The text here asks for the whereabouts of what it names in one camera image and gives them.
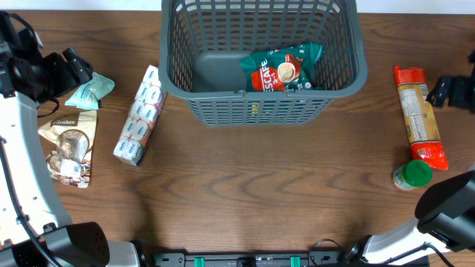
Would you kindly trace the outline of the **spaghetti pack with red ends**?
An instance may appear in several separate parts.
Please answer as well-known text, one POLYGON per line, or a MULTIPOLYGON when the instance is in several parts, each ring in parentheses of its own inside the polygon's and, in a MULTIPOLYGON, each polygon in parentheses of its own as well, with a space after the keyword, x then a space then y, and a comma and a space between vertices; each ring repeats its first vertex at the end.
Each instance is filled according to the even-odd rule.
POLYGON ((404 125, 413 159, 420 159, 431 168, 446 171, 448 159, 439 135, 428 87, 420 67, 395 66, 393 74, 404 117, 404 125))

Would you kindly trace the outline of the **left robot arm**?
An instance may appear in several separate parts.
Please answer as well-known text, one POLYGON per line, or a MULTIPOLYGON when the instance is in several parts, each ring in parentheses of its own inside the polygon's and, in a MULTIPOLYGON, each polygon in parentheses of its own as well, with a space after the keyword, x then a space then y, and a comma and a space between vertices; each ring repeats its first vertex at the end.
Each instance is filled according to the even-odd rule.
POLYGON ((95 222, 74 224, 45 162, 38 107, 93 78, 75 50, 41 55, 35 30, 1 12, 1 265, 145 266, 137 242, 106 239, 95 222))

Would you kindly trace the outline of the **green Nescafe coffee bag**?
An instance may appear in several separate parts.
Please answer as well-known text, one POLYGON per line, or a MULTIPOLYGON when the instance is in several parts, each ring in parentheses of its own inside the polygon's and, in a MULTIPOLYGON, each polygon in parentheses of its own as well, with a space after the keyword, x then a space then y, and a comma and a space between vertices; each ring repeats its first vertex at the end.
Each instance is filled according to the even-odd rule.
POLYGON ((240 60, 246 90, 255 92, 312 90, 309 74, 324 52, 321 44, 306 42, 280 50, 263 50, 240 60))

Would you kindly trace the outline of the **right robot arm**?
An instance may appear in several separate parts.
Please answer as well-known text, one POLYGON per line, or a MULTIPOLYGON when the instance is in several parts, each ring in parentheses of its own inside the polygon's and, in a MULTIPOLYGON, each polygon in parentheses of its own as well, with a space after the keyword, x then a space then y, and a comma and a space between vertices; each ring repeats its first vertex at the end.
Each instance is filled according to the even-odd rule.
POLYGON ((434 108, 474 111, 474 75, 442 76, 428 90, 420 67, 393 69, 412 161, 397 168, 393 184, 401 190, 427 187, 412 219, 387 232, 356 243, 343 263, 362 266, 426 266, 427 257, 474 249, 474 172, 430 184, 433 171, 446 171, 445 155, 434 108))

